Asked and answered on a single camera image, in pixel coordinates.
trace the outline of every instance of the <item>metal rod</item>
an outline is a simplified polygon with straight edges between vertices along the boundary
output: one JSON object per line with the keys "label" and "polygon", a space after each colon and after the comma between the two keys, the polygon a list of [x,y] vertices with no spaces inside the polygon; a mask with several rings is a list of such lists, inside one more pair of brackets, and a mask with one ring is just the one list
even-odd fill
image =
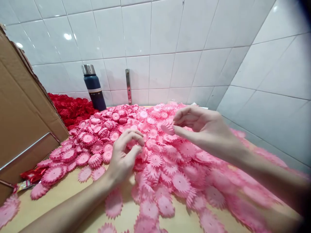
{"label": "metal rod", "polygon": [[131,79],[130,69],[125,69],[126,86],[127,86],[127,97],[129,99],[129,105],[132,104],[132,93],[131,93]]}
{"label": "metal rod", "polygon": [[23,153],[25,153],[26,151],[28,151],[31,147],[33,147],[36,143],[38,143],[40,140],[42,140],[43,138],[45,138],[47,135],[51,134],[53,136],[53,138],[58,142],[58,144],[60,145],[61,142],[58,140],[58,138],[51,132],[48,132],[46,135],[42,136],[40,139],[38,139],[35,143],[33,143],[31,146],[29,146],[26,150],[24,150],[23,152],[21,152],[18,156],[16,156],[15,158],[13,158],[10,162],[8,162],[6,165],[4,165],[3,167],[0,168],[0,171],[2,171],[3,169],[5,169],[8,165],[10,165],[11,163],[13,163],[16,159],[18,159]]}
{"label": "metal rod", "polygon": [[1,183],[1,184],[4,184],[5,186],[8,186],[8,187],[10,187],[10,188],[15,188],[14,185],[12,185],[12,184],[10,184],[10,183],[8,183],[8,182],[6,182],[6,181],[0,180],[0,183]]}

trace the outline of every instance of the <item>table surface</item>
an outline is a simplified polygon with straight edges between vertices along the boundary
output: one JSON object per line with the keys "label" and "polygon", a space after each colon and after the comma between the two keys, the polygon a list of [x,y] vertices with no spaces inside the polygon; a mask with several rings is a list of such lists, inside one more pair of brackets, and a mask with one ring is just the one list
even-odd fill
{"label": "table surface", "polygon": [[[20,211],[5,227],[1,233],[19,232],[29,223],[75,195],[79,191],[89,186],[93,181],[91,178],[85,183],[78,181],[77,168],[67,174],[59,183],[57,183],[45,196],[33,201],[30,198],[30,190],[19,193],[21,200]],[[117,232],[124,232],[129,229],[133,232],[133,226],[136,217],[139,214],[139,206],[133,202],[131,197],[131,188],[134,185],[134,176],[125,182],[122,187],[123,209],[121,215],[115,220],[108,219],[105,214],[104,202],[99,203],[96,209],[87,217],[79,226],[77,232],[97,232],[97,229],[104,225],[105,222],[111,222],[116,227]],[[300,216],[286,205],[275,204],[271,209],[264,209],[253,203],[265,217],[267,224],[272,232],[290,232],[294,224],[300,221]],[[245,226],[237,222],[228,210],[219,210],[209,204],[208,208],[217,215],[218,219],[224,224],[227,232],[245,233],[250,232]],[[203,232],[200,228],[199,218],[195,212],[187,211],[186,205],[173,198],[175,207],[175,216],[173,218],[162,218],[160,216],[160,227],[165,228],[168,232]]]}

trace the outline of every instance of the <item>thermos bottle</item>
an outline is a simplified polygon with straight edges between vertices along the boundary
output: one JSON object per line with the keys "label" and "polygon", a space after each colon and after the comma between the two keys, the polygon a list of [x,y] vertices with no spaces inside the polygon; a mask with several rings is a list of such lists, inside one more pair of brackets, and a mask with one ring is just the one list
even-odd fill
{"label": "thermos bottle", "polygon": [[94,108],[98,109],[99,111],[105,110],[107,107],[103,92],[101,91],[99,79],[95,73],[94,66],[82,65],[82,71],[84,74],[84,82],[91,97]]}

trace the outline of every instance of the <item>left hand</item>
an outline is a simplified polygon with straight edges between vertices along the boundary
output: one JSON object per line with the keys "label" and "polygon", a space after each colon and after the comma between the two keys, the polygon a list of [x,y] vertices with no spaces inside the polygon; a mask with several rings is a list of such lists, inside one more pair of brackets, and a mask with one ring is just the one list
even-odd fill
{"label": "left hand", "polygon": [[[132,139],[137,141],[139,145],[135,145],[129,150],[126,145]],[[143,146],[143,134],[132,129],[125,130],[114,142],[112,157],[106,173],[109,174],[110,179],[113,179],[115,184],[122,182],[132,171],[136,156],[142,152]]]}

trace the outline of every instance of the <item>stainless steel lid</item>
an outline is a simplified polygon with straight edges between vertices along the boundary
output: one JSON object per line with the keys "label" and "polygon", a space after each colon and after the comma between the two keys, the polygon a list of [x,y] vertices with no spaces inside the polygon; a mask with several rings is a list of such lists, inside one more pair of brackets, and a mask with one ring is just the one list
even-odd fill
{"label": "stainless steel lid", "polygon": [[88,65],[87,64],[87,65],[81,65],[81,67],[82,67],[82,71],[83,71],[84,75],[86,75],[86,74],[96,74],[93,65]]}

